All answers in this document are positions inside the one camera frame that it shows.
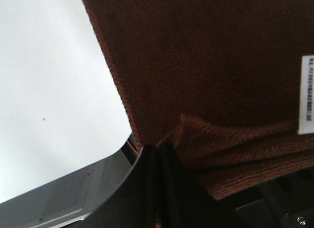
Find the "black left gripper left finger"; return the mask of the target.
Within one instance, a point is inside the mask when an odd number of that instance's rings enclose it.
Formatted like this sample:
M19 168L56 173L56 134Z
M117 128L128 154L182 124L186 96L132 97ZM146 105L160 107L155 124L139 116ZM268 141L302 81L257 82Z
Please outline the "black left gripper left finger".
M157 149L143 147L132 170L82 228L154 228L158 181Z

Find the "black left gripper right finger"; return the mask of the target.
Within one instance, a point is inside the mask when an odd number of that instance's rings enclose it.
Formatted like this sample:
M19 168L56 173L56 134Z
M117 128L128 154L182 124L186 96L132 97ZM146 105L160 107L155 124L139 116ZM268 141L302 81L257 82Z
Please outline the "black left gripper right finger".
M162 184L163 228L234 228L234 217L199 186L172 145L158 148Z

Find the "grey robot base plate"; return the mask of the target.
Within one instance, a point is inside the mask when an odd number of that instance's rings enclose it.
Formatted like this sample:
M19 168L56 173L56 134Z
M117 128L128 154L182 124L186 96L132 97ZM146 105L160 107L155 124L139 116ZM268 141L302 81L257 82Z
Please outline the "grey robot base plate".
M113 155L0 205L2 228L61 228L82 221L119 187L138 156L133 136Z

